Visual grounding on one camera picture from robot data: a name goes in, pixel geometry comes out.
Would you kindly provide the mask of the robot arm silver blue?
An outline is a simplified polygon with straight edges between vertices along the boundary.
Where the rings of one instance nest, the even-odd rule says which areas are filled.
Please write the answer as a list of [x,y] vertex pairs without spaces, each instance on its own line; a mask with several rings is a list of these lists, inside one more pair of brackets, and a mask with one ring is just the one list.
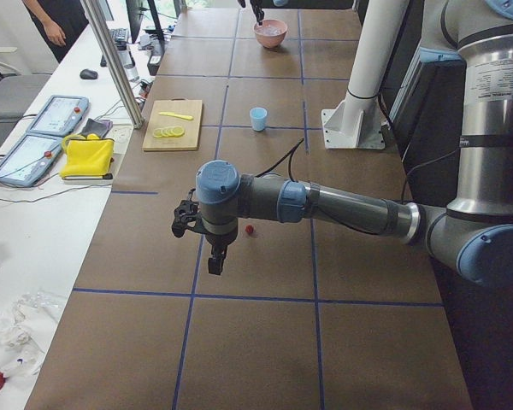
[[221,273],[239,219],[315,218],[423,243],[482,286],[513,282],[513,1],[428,1],[422,42],[466,65],[456,197],[444,208],[398,203],[210,161],[198,170],[193,206],[194,228],[211,247],[210,273]]

